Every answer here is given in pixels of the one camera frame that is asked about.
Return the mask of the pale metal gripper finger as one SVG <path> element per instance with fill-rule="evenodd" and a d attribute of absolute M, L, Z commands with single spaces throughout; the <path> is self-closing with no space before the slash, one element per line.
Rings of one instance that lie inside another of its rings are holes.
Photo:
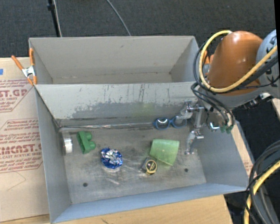
<path fill-rule="evenodd" d="M 185 155 L 194 154 L 194 142 L 199 139 L 203 139 L 204 135 L 199 130 L 192 130 L 186 141 L 186 150 L 184 152 Z"/>
<path fill-rule="evenodd" d="M 179 114 L 176 116 L 176 119 L 177 120 L 190 119 L 194 113 L 194 110 L 195 110 L 195 106 L 192 104 L 192 102 L 185 102 Z"/>

